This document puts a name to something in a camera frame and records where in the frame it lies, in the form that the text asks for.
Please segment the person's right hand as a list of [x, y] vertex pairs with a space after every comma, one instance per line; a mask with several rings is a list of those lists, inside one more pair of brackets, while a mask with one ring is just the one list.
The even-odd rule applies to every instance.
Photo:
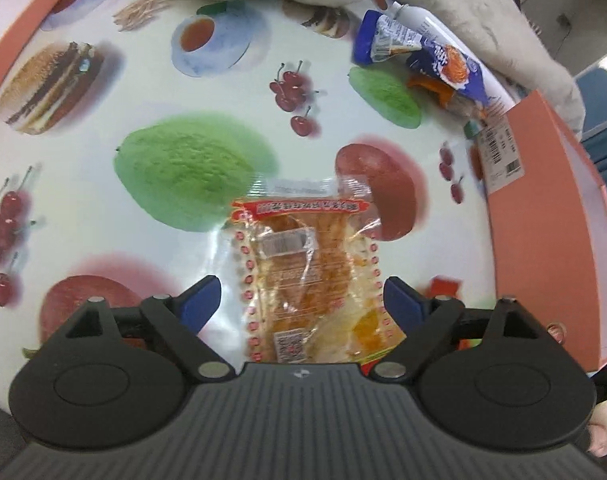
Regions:
[[607, 400], [596, 405], [588, 424], [589, 452], [596, 457], [607, 455]]

